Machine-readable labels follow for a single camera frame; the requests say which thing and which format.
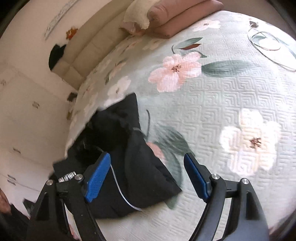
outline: wall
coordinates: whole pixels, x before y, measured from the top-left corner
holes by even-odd
[[[66,31],[82,26],[110,0],[79,0],[60,20],[47,40],[43,33],[68,0],[30,0],[0,38],[0,61],[6,61],[63,101],[72,87],[48,68],[52,47],[66,43]]]

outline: white cord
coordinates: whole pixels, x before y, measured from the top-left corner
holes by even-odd
[[[111,170],[112,170],[112,173],[113,173],[114,180],[115,180],[115,182],[116,182],[117,188],[118,188],[118,190],[119,190],[121,196],[123,197],[123,199],[126,201],[126,203],[127,203],[128,205],[130,205],[133,209],[136,209],[136,210],[138,210],[138,211],[143,211],[141,208],[133,206],[132,204],[130,204],[130,203],[126,200],[126,198],[125,198],[124,195],[122,194],[121,189],[120,189],[120,187],[119,187],[119,185],[118,185],[117,178],[116,178],[116,176],[115,176],[115,172],[114,172],[114,169],[113,169],[112,165],[111,165]]]
[[[258,31],[258,30],[256,30],[256,29],[253,28],[253,25],[252,25],[252,24],[251,24],[250,26],[251,26],[251,28],[248,30],[248,33],[247,33],[247,35],[248,35],[248,39],[249,39],[249,41],[251,42],[251,44],[252,44],[252,45],[253,45],[253,46],[254,46],[254,47],[255,47],[255,48],[256,48],[256,49],[262,54],[262,55],[264,55],[266,58],[268,58],[270,61],[274,62],[275,64],[278,64],[279,66],[282,66],[282,67],[285,68],[286,70],[296,71],[296,69],[291,68],[291,67],[289,67],[289,66],[286,66],[286,65],[284,65],[284,64],[278,63],[278,62],[272,60],[271,58],[269,58],[268,56],[266,56],[264,53],[262,53],[262,52],[259,50],[259,48],[262,48],[262,49],[264,49],[264,50],[268,50],[268,51],[277,51],[277,50],[279,50],[281,47],[279,47],[278,49],[268,49],[268,48],[265,48],[265,47],[260,46],[260,45],[258,45],[258,44],[255,44],[255,43],[253,42],[253,38],[254,38],[257,34],[262,34],[264,37],[266,37],[266,36],[265,36],[263,33],[268,34],[268,35],[272,36],[274,39],[276,39],[276,41],[277,41],[278,43],[280,43],[280,42],[279,42],[279,40],[278,40],[275,36],[273,36],[271,33],[269,33],[269,32],[265,32],[265,31]],[[256,30],[257,33],[254,34],[254,35],[252,35],[251,38],[250,38],[250,37],[249,37],[249,32],[251,31],[251,29]]]

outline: quilted bedspread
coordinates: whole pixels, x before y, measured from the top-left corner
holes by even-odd
[[[183,190],[144,212],[99,220],[107,240],[189,239],[205,203],[184,169],[186,152],[226,180],[248,178],[270,227],[295,209],[296,74],[251,44],[249,20],[279,39],[257,35],[254,43],[280,46],[269,51],[270,58],[295,64],[296,42],[288,34],[220,11],[169,40],[128,37],[81,86],[67,149],[97,109],[135,92],[146,142]],[[216,238],[223,234],[229,207],[227,200]]]

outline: black garment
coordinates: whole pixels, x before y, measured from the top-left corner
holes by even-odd
[[[4,240],[25,240],[29,219],[23,215],[19,210],[11,205],[11,215],[1,214],[1,225],[3,230],[1,233]]]
[[[55,175],[67,179],[68,173],[82,174],[98,159],[101,148],[110,154],[121,191],[132,205],[145,208],[177,195],[181,189],[147,146],[139,129],[138,104],[133,93],[93,115],[69,149],[68,158],[53,165]],[[111,169],[98,197],[89,206],[95,218],[117,218],[135,211],[120,195]]]
[[[62,47],[56,44],[50,51],[49,60],[48,60],[48,66],[50,71],[52,71],[56,63],[63,56],[65,47],[66,47],[66,44],[63,45]]]

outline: blue textured pad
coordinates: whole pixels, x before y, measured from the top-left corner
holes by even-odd
[[[206,181],[203,179],[202,175],[200,174],[188,154],[185,154],[184,156],[184,167],[195,189],[196,194],[199,198],[203,199],[204,202],[207,202],[210,196],[207,192]]]
[[[111,166],[111,157],[110,157],[110,154],[107,153],[103,157],[97,169],[94,171],[91,178],[86,184],[87,192],[85,195],[85,199],[87,200],[87,202],[92,202],[92,200],[98,196],[110,166]]]

